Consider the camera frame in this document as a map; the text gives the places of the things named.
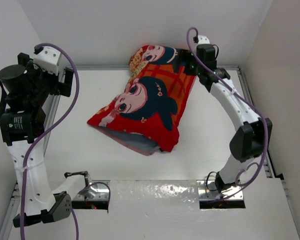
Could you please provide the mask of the red patterned pillowcase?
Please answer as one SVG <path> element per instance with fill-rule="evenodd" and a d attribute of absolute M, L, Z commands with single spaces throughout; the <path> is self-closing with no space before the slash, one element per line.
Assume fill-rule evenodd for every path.
<path fill-rule="evenodd" d="M 124 91 L 87 124 L 142 155 L 171 152 L 179 142 L 178 126 L 196 79 L 184 73 L 184 63 L 173 69 L 181 52 L 151 44 L 139 48 L 130 58 Z"/>

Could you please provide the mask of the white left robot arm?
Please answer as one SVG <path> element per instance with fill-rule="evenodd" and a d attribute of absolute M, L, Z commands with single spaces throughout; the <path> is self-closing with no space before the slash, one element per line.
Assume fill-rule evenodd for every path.
<path fill-rule="evenodd" d="M 13 160 L 20 190 L 16 228 L 53 223 L 70 216 L 72 199 L 87 186 L 86 171 L 65 173 L 64 182 L 52 190 L 44 160 L 46 114 L 50 95 L 69 97 L 74 71 L 64 70 L 59 80 L 62 54 L 53 48 L 30 57 L 20 53 L 18 63 L 0 70 L 0 131 Z"/>

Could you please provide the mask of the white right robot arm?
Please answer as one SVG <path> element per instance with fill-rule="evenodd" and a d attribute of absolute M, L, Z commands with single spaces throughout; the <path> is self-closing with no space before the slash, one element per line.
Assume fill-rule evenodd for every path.
<path fill-rule="evenodd" d="M 215 174 L 214 189 L 222 192 L 232 186 L 244 187 L 241 174 L 255 164 L 255 159 L 268 149 L 273 124 L 262 118 L 252 105 L 241 97 L 230 74 L 217 67 L 216 49 L 212 44 L 199 44 L 196 52 L 180 50 L 173 70 L 184 66 L 183 73 L 197 76 L 199 82 L 215 97 L 228 114 L 235 129 L 229 143 L 230 156 L 224 167 Z"/>

